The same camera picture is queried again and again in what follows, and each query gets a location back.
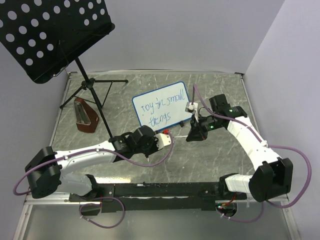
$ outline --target table surface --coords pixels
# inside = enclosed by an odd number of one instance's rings
[[[197,87],[209,105],[209,98],[225,94],[231,106],[241,106],[255,126],[253,114],[248,102],[243,80],[238,74],[226,73],[188,73],[188,72],[118,72],[113,74],[91,74],[96,80],[124,80],[128,83],[114,83],[103,108],[105,118],[114,136],[125,132],[133,132],[140,127],[137,115],[132,105],[132,98],[179,81],[187,87],[189,97],[192,97],[193,84]],[[71,73],[68,98],[83,81],[79,73]],[[96,83],[94,89],[103,101],[109,83]],[[79,97],[93,101],[89,90],[81,91]],[[99,114],[95,104],[88,104]],[[208,115],[204,109],[203,116]],[[185,136],[190,130],[189,121],[184,127],[170,127],[173,136]],[[84,148],[108,140],[109,134],[100,119],[95,133],[78,131],[73,100],[62,110],[52,142],[53,150],[64,151]],[[168,148],[152,154],[149,163],[158,162],[164,157]],[[143,154],[136,154],[133,161],[148,164]],[[209,132],[204,141],[186,142],[185,138],[176,138],[172,153],[164,163],[155,167],[140,167],[127,161],[103,163],[83,168],[75,174],[94,175],[98,183],[183,183],[183,182],[217,182],[219,177],[239,173],[251,175],[253,165],[238,143],[224,128]]]

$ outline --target tripod stand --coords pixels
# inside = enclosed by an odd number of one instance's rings
[[[79,98],[79,97],[77,97],[76,95],[77,95],[81,90],[87,90],[87,89],[89,89],[90,92],[91,92],[91,94],[92,94],[92,97],[93,97],[93,99],[94,99],[94,102],[93,102],[93,101],[90,101],[90,100],[87,100],[87,99],[84,99],[84,98],[83,98],[83,100],[85,100],[85,101],[87,101],[87,102],[90,102],[90,103],[93,103],[93,104],[96,104],[96,106],[97,106],[97,108],[98,108],[98,111],[99,111],[99,113],[100,113],[100,115],[101,115],[101,118],[102,118],[102,120],[103,120],[103,123],[104,123],[104,125],[105,125],[105,127],[106,127],[106,129],[107,129],[107,131],[108,131],[108,133],[109,133],[109,136],[110,136],[110,138],[112,138],[113,135],[112,135],[111,130],[110,130],[109,126],[108,126],[108,123],[107,123],[107,120],[106,120],[106,118],[105,118],[105,115],[104,115],[104,113],[102,112],[102,108],[103,108],[104,105],[105,105],[105,102],[106,102],[106,99],[107,99],[108,94],[109,94],[109,92],[110,92],[110,89],[111,89],[112,84],[113,84],[113,83],[127,83],[128,80],[96,80],[96,79],[94,79],[94,78],[89,78],[88,75],[87,75],[87,73],[86,73],[86,71],[85,71],[85,69],[84,69],[84,67],[82,66],[82,64],[81,64],[81,62],[80,62],[80,59],[79,59],[78,57],[75,59],[75,62],[76,62],[76,64],[77,64],[77,66],[79,67],[82,76],[84,77],[84,81],[81,83],[81,86],[60,106],[60,108],[63,109],[64,106],[65,106],[68,102],[70,102],[72,98],[74,98],[74,97]],[[105,98],[104,98],[104,100],[103,100],[103,104],[102,104],[102,105],[101,105],[101,102],[100,102],[100,100],[99,100],[99,98],[98,98],[98,96],[97,96],[97,93],[96,93],[95,89],[94,89],[94,84],[95,84],[95,83],[110,83],[109,89],[108,89],[108,91],[107,91],[107,93],[106,93],[106,95],[105,95]]]

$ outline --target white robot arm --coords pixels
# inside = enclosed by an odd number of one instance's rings
[[[43,148],[25,167],[25,171],[56,159],[57,161],[31,172],[27,178],[32,197],[46,197],[54,192],[72,193],[79,196],[89,194],[96,181],[92,175],[76,175],[73,172],[89,166],[113,163],[142,153],[146,157],[172,144],[168,134],[155,133],[150,127],[139,127],[135,132],[115,136],[109,141],[75,150],[57,151]]]
[[[258,202],[290,192],[292,162],[288,158],[282,159],[268,147],[242,107],[231,107],[224,94],[214,96],[209,101],[215,116],[203,117],[197,103],[187,103],[185,110],[192,113],[187,142],[203,141],[207,139],[209,131],[224,127],[243,147],[255,170],[254,175],[232,173],[221,177],[220,182],[224,183],[220,188],[224,188],[223,191],[251,194]]]
[[[254,129],[245,111],[240,106],[231,107],[224,94],[210,98],[210,103],[218,115],[201,116],[197,103],[187,104],[186,111],[192,113],[192,118],[186,141],[203,141],[207,139],[209,131],[225,128],[241,144],[255,170],[253,175],[231,173],[220,177],[220,195],[226,196],[231,192],[245,193],[251,194],[256,201],[263,202],[288,193],[291,189],[292,162],[288,158],[282,159],[268,148],[267,142],[263,141]],[[134,154],[143,153],[148,157],[172,142],[172,138],[167,134],[156,133],[150,127],[142,126],[135,132],[127,132],[90,147],[57,152],[53,152],[51,147],[43,148],[26,166],[25,171],[50,160],[56,162],[27,176],[32,196],[43,198],[54,192],[95,196],[97,183],[94,176],[79,176],[73,174],[74,171],[96,164],[120,161],[122,158],[118,154],[129,162],[129,158]]]

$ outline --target metal edge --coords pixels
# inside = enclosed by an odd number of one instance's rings
[[[255,123],[255,128],[256,128],[257,132],[260,133],[259,127],[258,127],[258,124],[257,124],[257,121],[256,121],[256,117],[255,117],[252,105],[250,103],[250,99],[249,99],[249,95],[248,95],[248,92],[247,92],[247,89],[246,89],[245,81],[244,81],[242,76],[241,76],[241,82],[242,82],[242,86],[243,86],[243,89],[244,89],[244,92],[245,92],[245,95],[246,95],[246,99],[247,99],[247,101],[249,103],[249,107],[250,107],[250,110],[251,110],[251,113],[252,113],[253,121]],[[289,199],[288,195],[286,195],[286,199],[285,200],[281,200],[281,205],[288,204],[289,203],[288,199]],[[295,217],[294,217],[294,214],[292,212],[291,207],[283,208],[282,210],[283,210],[283,215],[284,215],[286,224],[288,226],[288,230],[289,230],[291,239],[292,240],[301,240],[301,236],[300,236],[299,231],[298,231],[298,226],[297,226],[297,223],[296,223],[296,220],[295,220]]]
[[[64,89],[63,97],[62,97],[62,99],[61,99],[60,106],[61,106],[61,105],[64,103],[64,101],[66,100],[67,93],[68,93],[69,86],[70,86],[70,78],[71,78],[71,74],[68,73],[68,78],[67,78],[67,80],[66,80],[66,85],[65,85],[65,89]],[[51,146],[52,143],[54,142],[54,139],[55,139],[55,136],[56,136],[56,131],[57,131],[58,124],[59,124],[59,120],[60,120],[60,117],[61,117],[61,113],[62,113],[62,109],[59,107],[58,114],[57,114],[56,120],[55,120],[54,129],[53,129],[52,136],[51,136],[50,143],[49,143],[50,146]]]
[[[64,100],[66,99],[66,96],[67,96],[67,92],[68,92],[68,89],[69,89],[69,86],[70,86],[70,76],[71,75],[68,74],[68,78],[67,78],[66,85],[65,85],[65,90],[64,90],[63,97],[62,97],[62,100],[61,100],[61,104],[64,102]],[[57,117],[56,117],[56,120],[55,120],[53,133],[52,133],[52,136],[51,136],[51,139],[50,139],[50,143],[49,143],[50,146],[52,145],[53,140],[54,140],[55,135],[56,135],[56,131],[57,131],[58,123],[59,123],[59,120],[60,120],[61,112],[62,112],[62,110],[59,108],[58,114],[57,114]],[[23,240],[23,238],[25,236],[25,232],[26,232],[26,229],[27,229],[28,221],[29,221],[29,218],[30,218],[30,215],[31,215],[31,211],[32,211],[32,208],[33,208],[33,203],[30,203],[30,201],[29,201],[30,197],[31,197],[30,194],[27,194],[26,197],[25,197],[22,213],[21,213],[18,225],[17,225],[17,227],[15,229],[13,240]]]
[[[281,201],[281,205],[287,205],[288,201]],[[283,208],[283,215],[286,221],[286,224],[289,229],[289,233],[292,240],[301,240],[301,236],[298,230],[298,225],[296,223],[294,213],[292,212],[291,207]]]
[[[252,117],[253,117],[253,121],[254,121],[254,124],[255,124],[255,128],[256,128],[257,132],[260,134],[259,127],[258,127],[258,124],[257,124],[257,121],[256,121],[256,117],[255,117],[255,114],[254,114],[254,110],[252,108],[252,105],[251,105],[251,102],[250,102],[250,99],[249,99],[249,95],[248,95],[248,92],[247,92],[247,89],[246,89],[244,78],[241,76],[240,79],[241,79],[241,82],[242,82],[242,86],[243,86],[243,89],[244,89],[244,92],[245,92],[246,99],[248,100],[248,103],[249,103],[249,107],[250,107],[250,110],[251,110],[251,113],[252,113]]]
[[[25,205],[79,205],[82,204],[82,202],[69,202],[69,196],[70,193],[65,192],[54,192],[49,196],[40,198],[40,199],[34,199],[31,194],[28,194],[26,196]],[[281,201],[287,201],[287,196],[282,195],[279,197],[275,197],[271,199],[272,202],[281,202]],[[216,203],[227,203],[229,200],[217,200]],[[251,195],[247,196],[246,200],[236,200],[235,202],[238,203],[246,203],[246,202],[256,202],[254,198]]]
[[[18,225],[15,229],[13,240],[23,240],[23,238],[25,236],[26,229],[27,229],[28,221],[29,221],[29,218],[31,215],[32,208],[33,208],[33,205],[24,205],[23,206]]]
[[[68,74],[78,73],[77,71],[68,71]],[[234,75],[234,72],[224,71],[187,71],[187,70],[112,70],[112,71],[93,71],[87,72],[88,75],[116,75],[116,74],[230,74]]]

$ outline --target metronome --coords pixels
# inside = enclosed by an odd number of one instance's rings
[[[96,111],[79,97],[74,99],[73,104],[78,130],[84,133],[94,133],[99,122]]]

